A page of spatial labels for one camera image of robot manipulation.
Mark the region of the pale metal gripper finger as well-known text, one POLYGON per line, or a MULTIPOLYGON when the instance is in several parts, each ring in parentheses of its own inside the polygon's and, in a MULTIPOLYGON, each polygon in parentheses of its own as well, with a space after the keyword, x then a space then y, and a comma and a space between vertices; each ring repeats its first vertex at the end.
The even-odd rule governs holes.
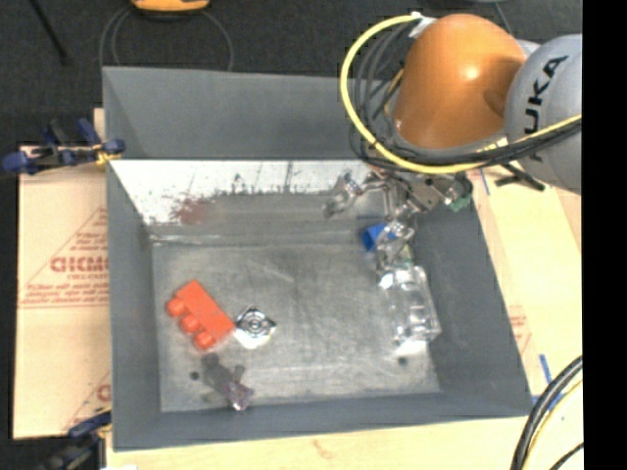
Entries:
POLYGON ((398 219, 385 222, 375 238, 376 264, 378 268, 393 268, 413 264, 410 241, 415 230, 398 219))
POLYGON ((345 211, 362 194, 362 186, 349 171, 340 174, 322 206, 323 217, 329 219, 345 211))

